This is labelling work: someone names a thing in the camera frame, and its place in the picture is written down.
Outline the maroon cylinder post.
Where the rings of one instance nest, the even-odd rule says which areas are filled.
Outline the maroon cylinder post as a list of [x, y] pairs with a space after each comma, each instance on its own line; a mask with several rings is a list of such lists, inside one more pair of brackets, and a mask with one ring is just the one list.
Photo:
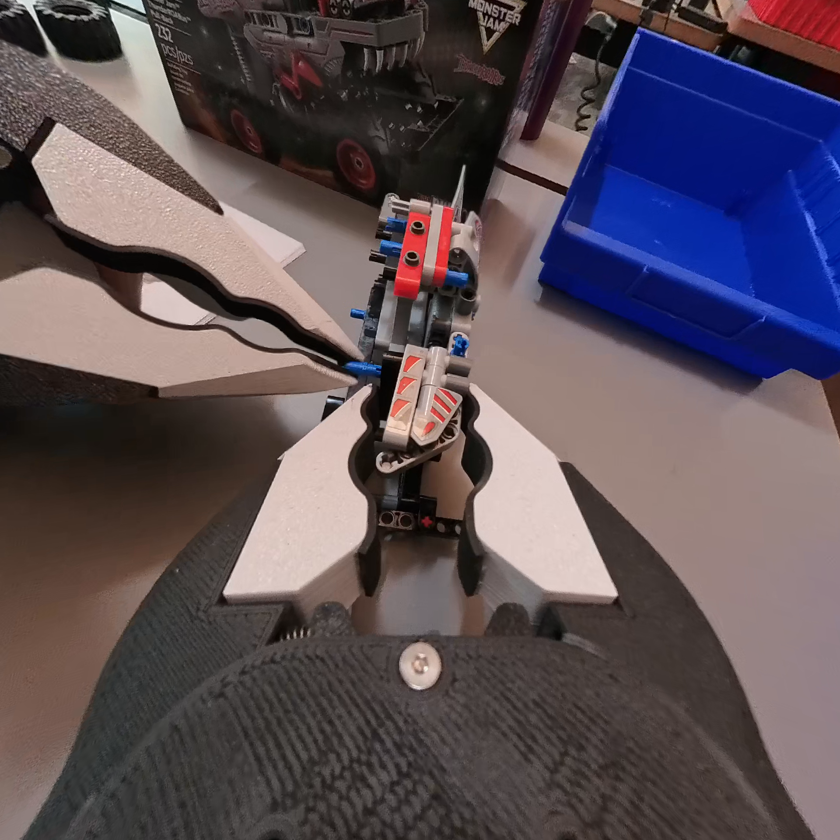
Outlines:
[[531, 142], [539, 138], [592, 5], [592, 1], [560, 2], [557, 19], [542, 40], [542, 53], [530, 90], [521, 141]]

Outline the black toy set box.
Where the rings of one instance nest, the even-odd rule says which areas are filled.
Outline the black toy set box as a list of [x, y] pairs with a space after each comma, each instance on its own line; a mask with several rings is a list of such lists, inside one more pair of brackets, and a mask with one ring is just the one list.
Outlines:
[[144, 2], [184, 125], [379, 205], [485, 203], [546, 2]]

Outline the white paper booklet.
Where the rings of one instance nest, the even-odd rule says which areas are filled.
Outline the white paper booklet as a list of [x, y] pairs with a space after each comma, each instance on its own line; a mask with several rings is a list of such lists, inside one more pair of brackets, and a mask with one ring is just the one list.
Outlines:
[[[226, 203], [221, 203], [224, 216], [240, 228], [243, 236], [260, 249], [268, 261], [285, 272], [295, 259], [306, 252], [302, 242], [270, 227]], [[182, 326], [227, 325], [245, 321], [224, 309], [200, 287], [167, 275], [144, 276], [140, 292], [140, 311], [163, 322]]]

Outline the grey red toy brick truck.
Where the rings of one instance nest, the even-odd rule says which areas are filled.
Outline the grey red toy brick truck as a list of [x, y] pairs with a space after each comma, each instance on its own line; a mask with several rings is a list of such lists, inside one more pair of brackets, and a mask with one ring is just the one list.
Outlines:
[[381, 478], [377, 523], [382, 529], [457, 534], [453, 518], [437, 513], [422, 492], [424, 467], [452, 448], [461, 432], [469, 388], [469, 335], [480, 304], [481, 222], [464, 212], [466, 166], [455, 195], [403, 200], [385, 196], [370, 261], [381, 266], [365, 309], [364, 361], [382, 367], [380, 426], [373, 465]]

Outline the black toy tyre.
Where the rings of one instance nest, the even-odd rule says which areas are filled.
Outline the black toy tyre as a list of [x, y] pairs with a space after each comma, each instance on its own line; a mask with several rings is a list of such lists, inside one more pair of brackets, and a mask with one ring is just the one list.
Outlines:
[[85, 62], [118, 60], [123, 48], [109, 7], [96, 1], [35, 1], [47, 38], [66, 58]]
[[26, 6], [19, 1], [1, 1], [1, 40], [38, 57], [48, 55], [38, 25]]

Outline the red ribbed basket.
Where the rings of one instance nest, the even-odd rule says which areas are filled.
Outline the red ribbed basket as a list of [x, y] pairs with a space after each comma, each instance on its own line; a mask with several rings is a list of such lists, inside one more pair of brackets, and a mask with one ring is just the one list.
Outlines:
[[766, 25], [839, 49], [838, 1], [748, 1]]

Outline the blue plastic storage bin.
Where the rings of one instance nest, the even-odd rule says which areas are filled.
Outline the blue plastic storage bin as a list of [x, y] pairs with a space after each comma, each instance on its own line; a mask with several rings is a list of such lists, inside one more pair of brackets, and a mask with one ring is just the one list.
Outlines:
[[838, 101], [637, 31], [539, 282], [769, 379], [839, 370]]

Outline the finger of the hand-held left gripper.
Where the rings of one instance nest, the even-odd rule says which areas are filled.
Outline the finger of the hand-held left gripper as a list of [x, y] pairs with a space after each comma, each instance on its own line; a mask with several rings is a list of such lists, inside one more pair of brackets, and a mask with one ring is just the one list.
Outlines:
[[267, 322], [336, 364], [361, 360], [339, 324], [225, 215], [60, 123], [29, 160], [49, 222], [83, 255], [123, 272], [176, 278], [218, 313]]
[[140, 401], [328, 392], [355, 377], [295, 350], [125, 308], [94, 264], [20, 203], [1, 215], [2, 401]]

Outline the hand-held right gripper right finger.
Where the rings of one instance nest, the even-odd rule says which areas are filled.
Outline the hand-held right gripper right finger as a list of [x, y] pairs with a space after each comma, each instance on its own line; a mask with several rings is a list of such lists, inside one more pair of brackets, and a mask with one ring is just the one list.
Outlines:
[[477, 385], [462, 411], [472, 489], [458, 578], [488, 621], [505, 604], [536, 620], [550, 603], [611, 605], [618, 592], [557, 456]]

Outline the wooden background table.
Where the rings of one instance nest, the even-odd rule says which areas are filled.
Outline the wooden background table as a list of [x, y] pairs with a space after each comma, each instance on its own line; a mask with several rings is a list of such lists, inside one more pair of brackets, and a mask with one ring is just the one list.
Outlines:
[[654, 12], [651, 29], [682, 43], [713, 51], [719, 47], [726, 35], [744, 39], [752, 44], [803, 61], [832, 73], [839, 73], [839, 52], [825, 45], [819, 45], [797, 35], [771, 27], [761, 22], [747, 2], [718, 2], [722, 20], [726, 25], [723, 34], [714, 34], [698, 25], [684, 20], [676, 13]]

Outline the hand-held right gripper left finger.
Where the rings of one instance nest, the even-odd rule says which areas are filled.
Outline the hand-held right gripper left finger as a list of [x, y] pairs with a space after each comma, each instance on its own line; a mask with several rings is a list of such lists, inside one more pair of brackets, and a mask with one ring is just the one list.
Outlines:
[[351, 607], [362, 594], [359, 551], [369, 501], [351, 455], [371, 431], [365, 385], [279, 459], [223, 589], [226, 602]]

